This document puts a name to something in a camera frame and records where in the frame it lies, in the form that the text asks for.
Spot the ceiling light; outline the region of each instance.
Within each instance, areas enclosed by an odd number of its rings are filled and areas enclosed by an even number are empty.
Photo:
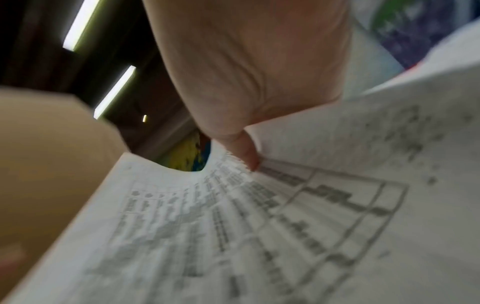
[[[103,98],[103,100],[98,104],[95,108],[93,113],[93,117],[98,119],[102,113],[107,109],[107,107],[112,103],[115,96],[118,95],[120,90],[125,86],[127,81],[132,77],[135,72],[136,67],[130,66],[125,73],[120,77],[120,79],[116,82],[110,92]]]
[[[75,20],[65,37],[65,41],[63,42],[64,49],[69,51],[75,49],[85,27],[87,27],[87,24],[95,11],[95,8],[99,4],[99,1],[100,0],[83,0],[80,10],[78,11]]]

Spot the beige surface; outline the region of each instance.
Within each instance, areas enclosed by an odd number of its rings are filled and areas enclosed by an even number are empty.
[[[26,274],[128,150],[70,95],[0,89],[0,247],[26,261],[0,277],[0,299]]]

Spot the paper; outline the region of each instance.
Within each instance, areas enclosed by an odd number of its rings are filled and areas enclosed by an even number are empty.
[[[253,126],[253,174],[125,154],[6,303],[478,303],[479,71]]]

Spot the dark ceiling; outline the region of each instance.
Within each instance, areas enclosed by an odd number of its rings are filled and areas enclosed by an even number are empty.
[[[165,70],[142,2],[100,0],[73,53],[62,44],[82,2],[0,1],[0,85],[73,93],[95,108],[134,65],[135,77],[103,116],[117,125],[134,152],[145,150],[142,145],[172,124],[172,117],[187,112]]]

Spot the fluorescent light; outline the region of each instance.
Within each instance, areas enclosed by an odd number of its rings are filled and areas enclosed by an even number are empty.
[[[93,113],[93,117],[98,119],[102,113],[108,108],[108,106],[112,103],[115,96],[118,95],[120,90],[124,87],[127,81],[132,77],[135,72],[136,67],[130,66],[125,73],[120,77],[120,79],[116,82],[110,92],[103,98],[103,100],[98,104],[95,108]]]
[[[63,48],[69,51],[73,51],[79,42],[82,33],[85,30],[85,27],[89,23],[90,18],[92,17],[95,8],[99,4],[100,0],[83,0],[83,3],[78,11],[73,24],[71,25],[68,34],[65,37],[63,42]]]

